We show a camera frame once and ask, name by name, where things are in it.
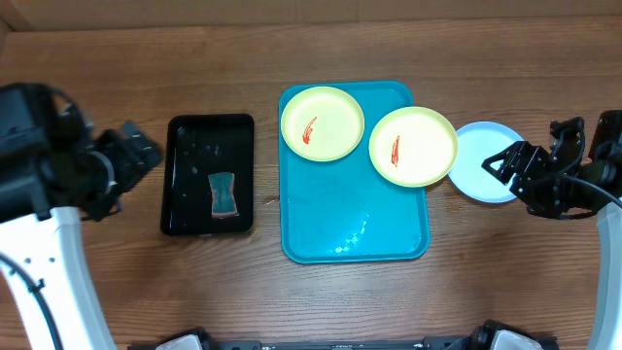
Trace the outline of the light blue plate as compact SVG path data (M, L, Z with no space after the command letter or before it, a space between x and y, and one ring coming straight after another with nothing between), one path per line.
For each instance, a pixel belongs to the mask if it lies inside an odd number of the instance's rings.
M457 131L459 150L449 178L466 196L480 202L498 204L516 196L483 167L486 158L505 150L523 138L513 129L496 122L472 122Z

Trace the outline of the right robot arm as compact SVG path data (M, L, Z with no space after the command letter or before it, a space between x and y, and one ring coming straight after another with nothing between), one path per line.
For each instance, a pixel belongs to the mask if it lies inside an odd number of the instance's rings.
M592 144L580 117L550 124L549 151L518 141L482 168L527 205L529 214L569 221L595 217L600 272L590 349L621 347L621 112L601 113Z

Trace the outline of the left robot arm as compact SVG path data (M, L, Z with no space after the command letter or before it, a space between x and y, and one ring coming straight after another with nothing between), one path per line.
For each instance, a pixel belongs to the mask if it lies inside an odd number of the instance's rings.
M1 272L34 349L113 349L89 275L82 224L162 160L134 123L91 134L78 104L44 84L1 89Z

